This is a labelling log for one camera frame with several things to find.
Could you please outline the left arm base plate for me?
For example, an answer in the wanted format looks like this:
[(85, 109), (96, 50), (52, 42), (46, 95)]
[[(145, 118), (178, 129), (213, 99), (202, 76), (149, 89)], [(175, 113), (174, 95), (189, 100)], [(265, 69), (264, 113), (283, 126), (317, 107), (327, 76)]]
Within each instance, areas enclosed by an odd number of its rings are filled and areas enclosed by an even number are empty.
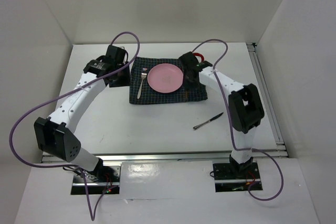
[[(120, 193), (121, 164), (112, 164), (110, 168), (113, 170), (113, 173), (103, 175), (103, 178), (93, 177), (84, 171), (89, 195), (101, 195), (104, 191), (107, 195), (117, 195)], [(84, 179), (79, 170), (74, 171), (70, 194), (86, 194)]]

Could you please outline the steel knife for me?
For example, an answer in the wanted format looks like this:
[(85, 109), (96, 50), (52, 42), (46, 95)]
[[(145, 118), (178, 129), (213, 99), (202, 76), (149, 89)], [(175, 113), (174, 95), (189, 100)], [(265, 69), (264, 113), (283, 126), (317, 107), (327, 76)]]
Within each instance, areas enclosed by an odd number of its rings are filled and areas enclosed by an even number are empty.
[(207, 120), (207, 121), (205, 121), (205, 122), (203, 122), (203, 123), (201, 123), (201, 124), (199, 124), (199, 125), (194, 126), (194, 127), (193, 127), (193, 130), (195, 130), (195, 131), (198, 130), (198, 129), (201, 128), (202, 126), (204, 126), (204, 125), (210, 123), (211, 121), (214, 121), (214, 120), (218, 119), (218, 118), (221, 117), (223, 114), (224, 114), (224, 113), (222, 112), (222, 113), (220, 113), (220, 114), (218, 114), (218, 115), (216, 115), (216, 116), (210, 118), (209, 120)]

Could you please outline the wooden spoon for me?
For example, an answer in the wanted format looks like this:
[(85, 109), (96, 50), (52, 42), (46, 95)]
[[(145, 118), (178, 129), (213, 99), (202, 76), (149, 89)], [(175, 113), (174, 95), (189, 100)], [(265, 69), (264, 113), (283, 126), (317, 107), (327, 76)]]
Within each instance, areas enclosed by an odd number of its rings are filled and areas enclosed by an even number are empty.
[(189, 89), (185, 89), (185, 102), (188, 102), (188, 96), (189, 96)]

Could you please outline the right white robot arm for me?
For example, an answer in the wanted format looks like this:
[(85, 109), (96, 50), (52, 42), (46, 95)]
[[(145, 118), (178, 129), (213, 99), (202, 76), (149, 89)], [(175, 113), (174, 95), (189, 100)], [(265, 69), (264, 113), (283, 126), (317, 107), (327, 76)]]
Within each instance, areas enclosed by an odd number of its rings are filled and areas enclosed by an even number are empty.
[(179, 60), (184, 73), (184, 86), (206, 86), (223, 96), (233, 146), (229, 172), (235, 178), (242, 177), (253, 162), (256, 128), (265, 116), (258, 88), (252, 83), (246, 85), (231, 79), (208, 61), (199, 62), (192, 52), (183, 54)]

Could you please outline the red mug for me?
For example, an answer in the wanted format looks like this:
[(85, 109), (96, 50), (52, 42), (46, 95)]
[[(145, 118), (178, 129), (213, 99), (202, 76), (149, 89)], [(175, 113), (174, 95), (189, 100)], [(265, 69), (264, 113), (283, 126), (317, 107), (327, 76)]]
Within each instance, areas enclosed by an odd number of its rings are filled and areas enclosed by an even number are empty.
[(200, 53), (198, 53), (198, 52), (194, 52), (193, 55), (196, 56), (196, 57), (199, 57), (200, 60), (201, 60), (201, 62), (204, 61), (204, 56), (203, 56), (202, 54), (200, 54)]

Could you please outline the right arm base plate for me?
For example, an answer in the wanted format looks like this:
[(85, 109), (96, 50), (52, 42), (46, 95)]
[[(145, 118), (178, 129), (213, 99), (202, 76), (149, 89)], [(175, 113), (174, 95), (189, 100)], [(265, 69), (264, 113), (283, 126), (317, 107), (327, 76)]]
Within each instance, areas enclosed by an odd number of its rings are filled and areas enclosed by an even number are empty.
[(250, 185), (252, 185), (251, 191), (263, 188), (256, 162), (239, 174), (231, 170), (229, 163), (215, 163), (209, 175), (214, 179), (217, 193), (248, 191)]

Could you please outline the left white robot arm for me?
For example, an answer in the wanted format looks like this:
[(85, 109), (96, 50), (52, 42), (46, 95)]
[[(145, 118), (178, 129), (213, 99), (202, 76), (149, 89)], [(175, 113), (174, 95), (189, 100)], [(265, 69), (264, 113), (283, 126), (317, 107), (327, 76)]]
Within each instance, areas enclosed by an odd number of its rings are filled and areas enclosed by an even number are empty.
[[(106, 87), (116, 81), (129, 77), (126, 67), (127, 51), (122, 47), (109, 45), (105, 55), (91, 60), (74, 88), (74, 93), (47, 118), (38, 118), (34, 123), (35, 135), (40, 150), (53, 155), (69, 164), (85, 170), (85, 176), (96, 182), (112, 178), (115, 171), (104, 166), (103, 160), (89, 153), (75, 136), (77, 125), (94, 99)], [(126, 67), (126, 73), (110, 73)]]

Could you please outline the pink plate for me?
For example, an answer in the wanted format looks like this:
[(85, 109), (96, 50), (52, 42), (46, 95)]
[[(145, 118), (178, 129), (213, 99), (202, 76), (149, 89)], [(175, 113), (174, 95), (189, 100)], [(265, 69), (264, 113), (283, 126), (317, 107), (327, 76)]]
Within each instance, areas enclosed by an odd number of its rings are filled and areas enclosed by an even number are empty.
[(172, 93), (183, 84), (182, 70), (173, 64), (163, 63), (153, 67), (147, 76), (149, 86), (159, 93)]

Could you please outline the steel fork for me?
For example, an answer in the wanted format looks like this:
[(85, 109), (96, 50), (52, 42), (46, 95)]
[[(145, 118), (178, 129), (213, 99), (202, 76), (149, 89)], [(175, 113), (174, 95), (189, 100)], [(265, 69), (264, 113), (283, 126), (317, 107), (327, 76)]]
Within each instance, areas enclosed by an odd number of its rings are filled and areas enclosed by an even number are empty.
[(143, 86), (143, 82), (144, 80), (146, 79), (147, 77), (147, 71), (148, 69), (147, 68), (142, 68), (142, 72), (141, 72), (141, 82), (140, 82), (140, 86), (139, 86), (139, 89), (138, 89), (138, 93), (137, 93), (137, 99), (139, 99), (141, 97), (141, 92), (142, 92), (142, 86)]

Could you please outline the dark checked cloth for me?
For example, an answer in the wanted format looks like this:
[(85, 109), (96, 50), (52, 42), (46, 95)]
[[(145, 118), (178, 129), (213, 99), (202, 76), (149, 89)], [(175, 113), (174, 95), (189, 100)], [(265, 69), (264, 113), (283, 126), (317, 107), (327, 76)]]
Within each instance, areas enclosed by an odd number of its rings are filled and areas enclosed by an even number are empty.
[[(162, 63), (170, 63), (183, 70), (182, 64), (178, 59), (137, 57), (134, 60), (130, 72), (129, 103), (135, 105), (154, 105), (185, 102), (185, 87), (180, 87), (177, 91), (172, 93), (159, 93), (154, 91), (146, 81), (144, 81), (142, 86), (141, 97), (137, 99), (142, 68), (147, 68), (148, 71), (150, 71), (153, 67)], [(207, 99), (208, 95), (204, 85), (200, 85), (198, 88), (189, 89), (188, 102), (200, 102)]]

